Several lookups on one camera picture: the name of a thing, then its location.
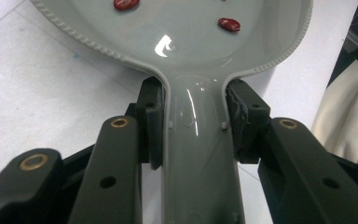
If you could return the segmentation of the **single red kidney bean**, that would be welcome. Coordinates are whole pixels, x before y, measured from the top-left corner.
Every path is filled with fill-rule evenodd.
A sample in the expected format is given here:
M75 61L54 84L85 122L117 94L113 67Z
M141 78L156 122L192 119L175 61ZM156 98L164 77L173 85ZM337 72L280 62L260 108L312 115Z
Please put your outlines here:
M226 31L237 33L241 29L241 24L231 18L220 18L218 25Z
M113 6L115 9L122 11L132 9L140 3L140 0L114 0Z

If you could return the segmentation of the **white table cover sheet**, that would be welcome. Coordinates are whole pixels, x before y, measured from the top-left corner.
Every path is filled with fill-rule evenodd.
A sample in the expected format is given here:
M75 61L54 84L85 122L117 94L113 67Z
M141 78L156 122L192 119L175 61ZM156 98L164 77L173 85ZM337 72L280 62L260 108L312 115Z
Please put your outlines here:
M249 78L275 117L314 121L358 0L313 0L308 31L282 63ZM31 0L0 0L0 172L38 147L63 156L93 144L135 101L144 74L89 49Z

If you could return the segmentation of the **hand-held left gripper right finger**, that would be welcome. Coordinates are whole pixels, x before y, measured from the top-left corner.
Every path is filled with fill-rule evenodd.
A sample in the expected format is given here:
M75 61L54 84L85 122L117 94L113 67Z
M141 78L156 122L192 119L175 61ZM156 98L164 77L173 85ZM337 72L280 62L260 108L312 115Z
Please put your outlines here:
M235 159L242 164L258 164L256 139L268 127L270 107L241 79L227 84L226 100Z

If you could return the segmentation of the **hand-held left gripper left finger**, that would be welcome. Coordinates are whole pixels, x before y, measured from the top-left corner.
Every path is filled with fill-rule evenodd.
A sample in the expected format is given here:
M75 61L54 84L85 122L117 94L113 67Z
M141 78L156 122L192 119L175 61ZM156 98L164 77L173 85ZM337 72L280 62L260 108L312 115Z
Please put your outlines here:
M130 103L126 115L139 127L140 161L157 170L163 162L163 117L165 92L160 81L149 77L142 83L136 103Z

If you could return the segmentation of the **cream cloth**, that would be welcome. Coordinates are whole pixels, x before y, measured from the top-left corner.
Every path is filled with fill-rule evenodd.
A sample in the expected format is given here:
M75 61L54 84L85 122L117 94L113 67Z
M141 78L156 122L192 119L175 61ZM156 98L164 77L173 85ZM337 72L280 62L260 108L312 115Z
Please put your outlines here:
M358 162L357 61L327 87L311 132L328 152Z

